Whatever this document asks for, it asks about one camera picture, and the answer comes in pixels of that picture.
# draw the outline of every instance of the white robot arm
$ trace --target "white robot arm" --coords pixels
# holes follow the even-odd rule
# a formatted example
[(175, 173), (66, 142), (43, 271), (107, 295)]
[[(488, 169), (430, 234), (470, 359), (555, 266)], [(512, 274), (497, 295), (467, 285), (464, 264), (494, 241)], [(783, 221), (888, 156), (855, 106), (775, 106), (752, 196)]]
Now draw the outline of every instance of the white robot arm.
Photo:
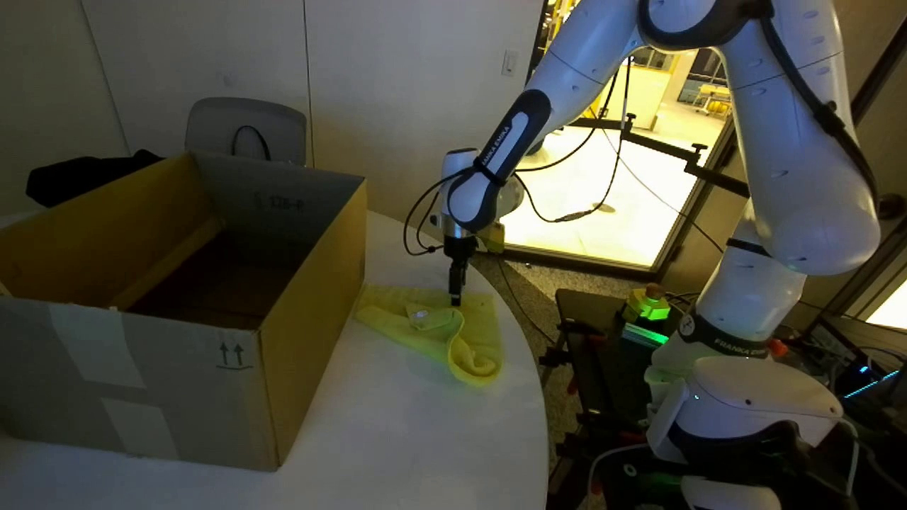
[(677, 441), (741, 441), (765, 432), (770, 424), (787, 422), (797, 438), (816, 446), (844, 415), (843, 402), (813, 376), (765, 359), (748, 357), (704, 357), (663, 395), (647, 438), (657, 458), (688, 462), (688, 449)]
[[(580, 0), (490, 142), (480, 152), (456, 150), (446, 160), (442, 213), (454, 303), (476, 247), (474, 231), (497, 221), (497, 191), (518, 157), (534, 142), (573, 122), (643, 41), (721, 50), (752, 190), (748, 213), (694, 312), (651, 357), (647, 383), (657, 408), (704, 357), (769, 363), (769, 337), (799, 299), (804, 278), (855, 269), (877, 252), (881, 231), (872, 177), (854, 142), (831, 0)], [(780, 394), (793, 387), (797, 376), (770, 384)], [(692, 427), (687, 432), (708, 438), (708, 419), (688, 419), (698, 408), (681, 408), (683, 412), (673, 412), (665, 404), (656, 415), (656, 453), (670, 444), (665, 424), (677, 419)]]

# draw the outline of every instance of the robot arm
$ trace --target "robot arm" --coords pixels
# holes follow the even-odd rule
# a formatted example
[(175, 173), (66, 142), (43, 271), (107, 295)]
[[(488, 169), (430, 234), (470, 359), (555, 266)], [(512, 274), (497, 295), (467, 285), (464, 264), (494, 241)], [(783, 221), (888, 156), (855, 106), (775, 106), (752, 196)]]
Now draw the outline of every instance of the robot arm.
[(704, 453), (705, 444), (721, 458), (700, 465), (721, 465), (734, 449), (777, 453), (770, 441), (790, 438), (770, 429), (780, 422), (793, 424), (797, 441), (816, 446), (843, 415), (840, 398), (790, 366), (745, 357), (704, 357), (683, 383), (673, 384), (651, 415), (647, 441), (657, 458), (673, 462), (708, 456), (708, 449)]
[(538, 61), (528, 89), (504, 113), (481, 152), (446, 157), (446, 254), (449, 295), (459, 306), (474, 231), (497, 221), (497, 196), (518, 157), (551, 130), (573, 122), (606, 85), (627, 53), (641, 44), (634, 0), (585, 0)]
[[(765, 339), (799, 299), (804, 274), (855, 269), (877, 252), (881, 228), (872, 181), (854, 142), (843, 38), (831, 0), (580, 0), (481, 152), (459, 150), (446, 160), (442, 206), (446, 252), (454, 257), (454, 303), (459, 303), (464, 264), (476, 247), (470, 234), (494, 223), (497, 191), (518, 157), (534, 142), (573, 122), (643, 38), (657, 47), (712, 44), (721, 50), (752, 190), (748, 213), (698, 309), (651, 357), (647, 378), (657, 408), (663, 391), (683, 383), (700, 357), (760, 357), (752, 363), (769, 363)], [(763, 383), (765, 374), (729, 370), (729, 376), (708, 383), (741, 387), (734, 378)], [(729, 427), (820, 422), (813, 438), (823, 438), (837, 415), (809, 415), (811, 404), (785, 398), (790, 391), (797, 395), (802, 378), (780, 378), (785, 384), (770, 384), (775, 395), (763, 402), (783, 402), (785, 411), (724, 408), (724, 415), (741, 415)], [(831, 398), (823, 394), (809, 402), (820, 402), (823, 411)], [(656, 419), (648, 436), (656, 453), (675, 458), (663, 453), (673, 444), (670, 424), (675, 422), (683, 422), (688, 436), (724, 436), (708, 429), (724, 419), (694, 419), (704, 415), (704, 408), (692, 404), (700, 398), (677, 398), (675, 394), (665, 402), (657, 412), (660, 424)]]

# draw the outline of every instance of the chair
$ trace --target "chair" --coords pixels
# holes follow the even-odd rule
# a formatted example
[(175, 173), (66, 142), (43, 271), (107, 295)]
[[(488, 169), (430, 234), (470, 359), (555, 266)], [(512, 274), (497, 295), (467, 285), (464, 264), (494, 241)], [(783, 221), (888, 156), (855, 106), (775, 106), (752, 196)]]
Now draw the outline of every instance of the chair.
[(208, 95), (191, 109), (186, 150), (306, 163), (306, 116), (274, 101)]

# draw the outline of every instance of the cardboard box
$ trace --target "cardboard box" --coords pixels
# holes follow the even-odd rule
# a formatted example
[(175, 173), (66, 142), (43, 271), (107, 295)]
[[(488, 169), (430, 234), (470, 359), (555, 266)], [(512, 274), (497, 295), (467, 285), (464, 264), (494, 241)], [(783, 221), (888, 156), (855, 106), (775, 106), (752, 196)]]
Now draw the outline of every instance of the cardboard box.
[(365, 181), (181, 156), (0, 228), (0, 424), (273, 470), (365, 271)]

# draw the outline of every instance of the table surface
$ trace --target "table surface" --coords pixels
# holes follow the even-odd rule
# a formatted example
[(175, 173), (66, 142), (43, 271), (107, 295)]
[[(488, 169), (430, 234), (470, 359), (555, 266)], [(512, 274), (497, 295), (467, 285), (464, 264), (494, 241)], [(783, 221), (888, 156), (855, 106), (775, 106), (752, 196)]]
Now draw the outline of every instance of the table surface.
[[(446, 288), (449, 257), (409, 257), (368, 213), (365, 285)], [(467, 271), (470, 292), (494, 292)], [(348, 320), (274, 473), (0, 436), (0, 507), (494, 507), (548, 497), (548, 424), (528, 339), (497, 295), (504, 370), (490, 387)]]

